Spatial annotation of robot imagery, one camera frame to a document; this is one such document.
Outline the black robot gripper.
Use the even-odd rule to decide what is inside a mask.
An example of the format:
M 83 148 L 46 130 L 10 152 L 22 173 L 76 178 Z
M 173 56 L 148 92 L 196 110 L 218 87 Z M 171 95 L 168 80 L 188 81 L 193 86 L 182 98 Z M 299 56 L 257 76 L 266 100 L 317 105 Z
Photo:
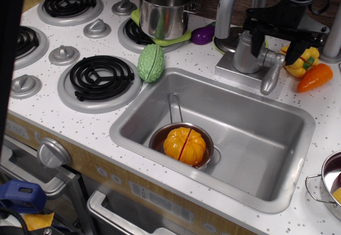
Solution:
M 321 45 L 329 28 L 306 14 L 306 10 L 319 15 L 330 6 L 327 0 L 324 8 L 315 11 L 315 0 L 280 0 L 271 7 L 250 8 L 243 28 L 251 33 L 251 54 L 258 57 L 264 47 L 265 35 L 291 41 L 287 49 L 286 66 L 292 65 L 308 48 L 308 44 Z

